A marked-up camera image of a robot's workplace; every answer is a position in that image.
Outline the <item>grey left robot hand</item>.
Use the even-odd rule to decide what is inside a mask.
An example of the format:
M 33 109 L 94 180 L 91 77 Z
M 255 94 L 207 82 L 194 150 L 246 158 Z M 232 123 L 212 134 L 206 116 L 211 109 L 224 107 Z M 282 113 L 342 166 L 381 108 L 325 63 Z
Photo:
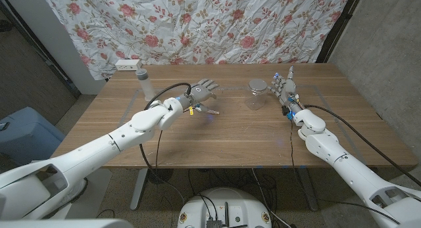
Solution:
M 184 110 L 189 107 L 196 109 L 198 112 L 214 114 L 216 111 L 210 110 L 202 102 L 209 98 L 216 98 L 212 90 L 216 89 L 219 85 L 210 79 L 202 79 L 191 86 L 191 90 L 179 96 L 179 102 Z

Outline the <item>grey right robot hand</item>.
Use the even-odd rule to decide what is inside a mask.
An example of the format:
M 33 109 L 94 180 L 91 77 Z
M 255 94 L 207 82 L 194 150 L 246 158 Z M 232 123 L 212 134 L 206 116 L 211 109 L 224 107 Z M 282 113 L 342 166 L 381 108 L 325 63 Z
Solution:
M 292 119 L 296 113 L 303 109 L 303 106 L 299 103 L 296 85 L 293 81 L 293 66 L 289 68 L 286 78 L 279 73 L 275 73 L 273 80 L 272 85 L 268 86 L 268 90 L 277 96 L 282 105 L 282 114 Z

